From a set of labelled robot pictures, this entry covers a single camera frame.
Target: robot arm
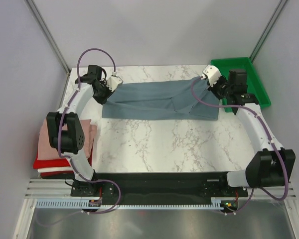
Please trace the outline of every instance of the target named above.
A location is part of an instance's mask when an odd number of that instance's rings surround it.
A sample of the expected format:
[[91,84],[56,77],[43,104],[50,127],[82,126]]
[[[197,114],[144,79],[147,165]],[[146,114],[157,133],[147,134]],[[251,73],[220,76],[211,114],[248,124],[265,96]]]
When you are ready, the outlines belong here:
[[[245,170],[227,173],[228,185],[231,187],[273,187],[283,186],[284,176],[282,166],[278,160],[272,144],[276,146],[281,155],[288,175],[288,180],[295,162],[293,150],[285,150],[283,145],[274,137],[269,129],[254,94],[247,93],[247,72],[242,69],[233,69],[229,72],[228,80],[221,75],[215,66],[207,66],[201,76],[208,80],[209,89],[218,99],[225,98],[229,105],[245,106],[254,111],[232,107],[233,113],[243,124],[251,140],[255,156]],[[258,118],[264,122],[268,135]]]
[[[107,80],[105,78],[106,72],[102,67],[89,65],[88,73],[81,77],[81,88],[78,92],[76,92],[78,80],[75,81],[76,88],[69,97],[71,99],[75,96],[71,104],[69,106],[63,105],[57,112],[50,112],[46,117],[50,145],[57,149],[61,116],[64,109],[68,108],[63,120],[68,129],[62,130],[61,133],[61,153],[68,160],[71,159],[71,166],[74,166],[84,178],[89,180],[93,178],[94,170],[88,163],[83,150],[85,139],[79,117],[91,98],[94,98],[100,104],[104,104],[118,85],[122,84],[122,80],[114,74]],[[75,175],[75,178],[83,181],[78,175]]]

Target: folded cloth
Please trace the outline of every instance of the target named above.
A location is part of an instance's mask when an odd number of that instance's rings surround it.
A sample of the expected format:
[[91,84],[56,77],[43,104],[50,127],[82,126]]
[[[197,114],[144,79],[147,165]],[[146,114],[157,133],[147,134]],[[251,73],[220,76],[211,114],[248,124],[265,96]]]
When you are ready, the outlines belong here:
[[[103,105],[102,117],[127,120],[217,120],[218,108],[199,103],[191,93],[198,79],[131,83],[118,87]],[[207,103],[219,100],[207,90],[206,81],[195,84],[195,92]]]
[[[90,165],[92,165],[92,154],[93,154],[93,147],[91,148],[90,157],[87,158]],[[39,169],[42,170],[42,173],[41,173],[42,177],[55,175],[55,174],[59,174],[59,173],[73,173],[72,169],[69,171],[62,170],[62,168],[65,169],[65,168],[69,168],[69,167],[70,167],[70,164],[65,158],[54,159],[54,160],[38,160],[38,158],[36,156],[36,159],[33,164],[33,168],[38,169],[38,172],[39,172]],[[58,171],[51,172],[50,168],[57,168],[57,169],[61,168],[61,169]]]
[[73,171],[71,167],[52,167],[52,168],[39,168],[38,173],[50,173],[61,171]]
[[[84,145],[83,149],[86,157],[90,157],[91,143],[96,135],[96,125],[90,125],[90,119],[81,120],[81,126],[84,132]],[[63,130],[67,129],[67,125],[62,127]],[[40,130],[39,143],[38,143],[38,160],[54,160],[59,159],[58,152],[52,148],[49,143],[49,134],[46,119]]]

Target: gray cloth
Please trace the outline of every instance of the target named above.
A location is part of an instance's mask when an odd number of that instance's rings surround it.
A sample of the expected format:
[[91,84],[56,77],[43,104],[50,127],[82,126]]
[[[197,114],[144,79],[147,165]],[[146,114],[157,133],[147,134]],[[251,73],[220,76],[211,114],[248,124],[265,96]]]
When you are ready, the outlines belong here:
[[[199,103],[190,91],[193,80],[131,83],[119,86],[103,105],[102,117],[126,120],[217,120],[218,108]],[[219,100],[205,81],[195,84],[205,102]]]

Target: marble table surface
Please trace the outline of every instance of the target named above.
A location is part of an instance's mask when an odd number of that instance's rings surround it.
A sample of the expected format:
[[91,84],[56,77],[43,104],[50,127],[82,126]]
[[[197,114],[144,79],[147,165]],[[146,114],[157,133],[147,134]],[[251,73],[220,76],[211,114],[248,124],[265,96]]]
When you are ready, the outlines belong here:
[[[125,83],[187,80],[204,65],[118,67]],[[108,75],[112,67],[104,67]],[[87,68],[80,68],[80,75]],[[65,100],[74,88],[72,69]],[[207,172],[244,169],[254,156],[243,125],[219,110],[217,121],[103,119],[102,106],[91,99],[80,119],[98,126],[92,167],[96,172]]]

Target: white wall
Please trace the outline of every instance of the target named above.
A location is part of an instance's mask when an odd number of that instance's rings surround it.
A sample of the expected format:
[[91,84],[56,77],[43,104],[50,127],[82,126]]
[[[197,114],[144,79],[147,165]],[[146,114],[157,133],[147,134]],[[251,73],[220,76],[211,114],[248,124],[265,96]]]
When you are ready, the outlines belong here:
[[[70,67],[87,48],[118,65],[249,56],[279,0],[34,0]],[[102,53],[82,65],[110,66]]]
[[0,0],[0,239],[12,237],[40,125],[65,81],[23,0]]
[[255,66],[272,101],[265,118],[296,154],[291,181],[299,199],[299,0],[287,4]]

